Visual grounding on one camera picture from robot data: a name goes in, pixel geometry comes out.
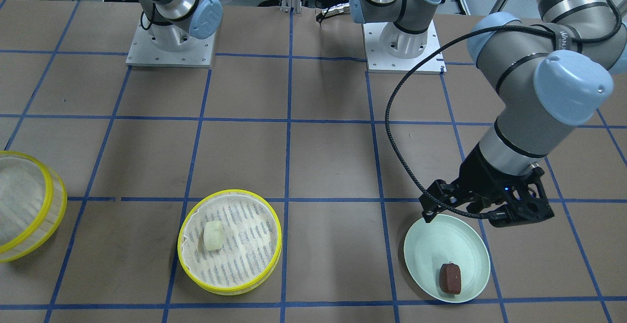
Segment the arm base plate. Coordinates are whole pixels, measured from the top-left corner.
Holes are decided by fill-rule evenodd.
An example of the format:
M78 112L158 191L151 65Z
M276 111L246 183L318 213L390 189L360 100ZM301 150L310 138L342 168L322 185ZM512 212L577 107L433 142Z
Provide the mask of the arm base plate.
M393 23L363 24L362 30L370 73L406 73L440 49L433 21L419 34L401 32Z
M125 63L144 68L210 68L215 56L215 33L197 39L174 25L150 24L143 13Z

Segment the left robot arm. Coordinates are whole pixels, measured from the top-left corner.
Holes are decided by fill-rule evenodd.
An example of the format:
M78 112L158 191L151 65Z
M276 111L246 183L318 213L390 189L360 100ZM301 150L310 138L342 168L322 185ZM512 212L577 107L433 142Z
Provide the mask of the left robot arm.
M423 220L452 211L495 227L542 222L555 214L538 162L613 93L613 75L626 71L626 22L612 0L536 0L541 22L524 25L507 12L472 29L405 73L392 91L385 128L399 162L421 191ZM466 40L469 55L505 108L461 163L456 180L424 187L390 131L394 98L418 68Z

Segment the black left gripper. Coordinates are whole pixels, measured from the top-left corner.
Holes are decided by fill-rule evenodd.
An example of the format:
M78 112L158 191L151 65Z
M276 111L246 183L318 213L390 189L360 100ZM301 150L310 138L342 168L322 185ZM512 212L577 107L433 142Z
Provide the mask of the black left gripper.
M419 197L422 218L432 222L439 213L451 211L463 215L458 205L466 205L471 214L497 208L485 215L494 227L535 224L555 216L546 196L541 177L544 169L535 166L523 175L502 173L486 161L476 146L462 162L458 184L437 179ZM458 195L458 205L454 198Z

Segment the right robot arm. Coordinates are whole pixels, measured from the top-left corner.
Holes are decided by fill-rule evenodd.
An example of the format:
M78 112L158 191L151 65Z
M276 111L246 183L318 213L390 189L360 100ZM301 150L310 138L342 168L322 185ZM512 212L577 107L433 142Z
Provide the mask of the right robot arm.
M148 0L148 13L159 13L195 39L208 39L214 35L222 20L223 9L219 0Z

